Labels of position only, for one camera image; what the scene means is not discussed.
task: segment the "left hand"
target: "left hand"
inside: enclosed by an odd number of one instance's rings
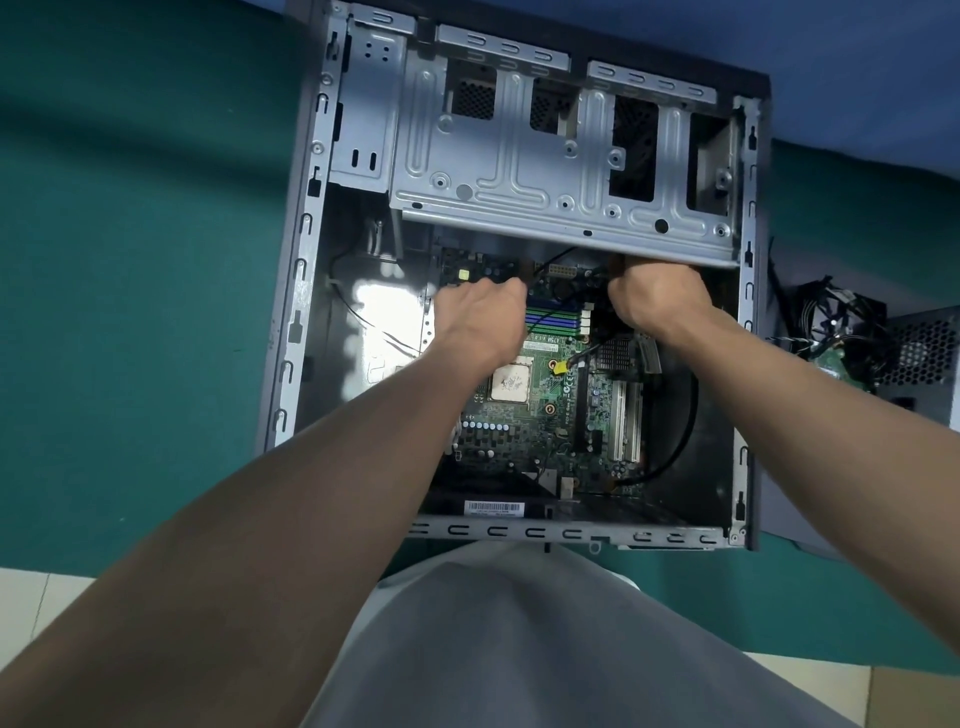
[[[436,334],[431,349],[455,353],[477,381],[516,359],[527,336],[523,281],[480,279],[447,286],[433,303]]]

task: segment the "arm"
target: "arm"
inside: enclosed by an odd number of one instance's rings
[[[960,652],[960,434],[761,341],[686,266],[633,261],[610,295],[680,354],[817,530]]]
[[[518,279],[435,305],[420,359],[184,508],[24,650],[4,725],[299,725],[464,402],[524,338]]]

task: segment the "blue cloth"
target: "blue cloth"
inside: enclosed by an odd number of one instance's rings
[[[955,0],[490,3],[762,71],[777,139],[960,179]]]

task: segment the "rectangular cutout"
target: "rectangular cutout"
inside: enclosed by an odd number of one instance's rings
[[[686,206],[714,215],[730,214],[733,130],[729,119],[690,114]]]
[[[496,69],[450,59],[446,66],[444,111],[471,119],[493,119]]]
[[[530,128],[567,139],[577,137],[580,89],[551,79],[534,79],[530,100]]]
[[[310,177],[310,181],[306,184],[306,194],[309,197],[320,197],[320,190],[323,189],[323,183],[317,179],[317,175],[320,174],[320,167],[313,168],[313,175]]]
[[[653,202],[657,181],[657,125],[660,109],[649,101],[617,96],[613,105],[613,146],[626,151],[623,170],[611,170],[610,194]]]

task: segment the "mounting hole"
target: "mounting hole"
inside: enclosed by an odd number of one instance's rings
[[[447,189],[450,187],[450,177],[443,172],[435,172],[430,178],[430,183],[438,189]]]

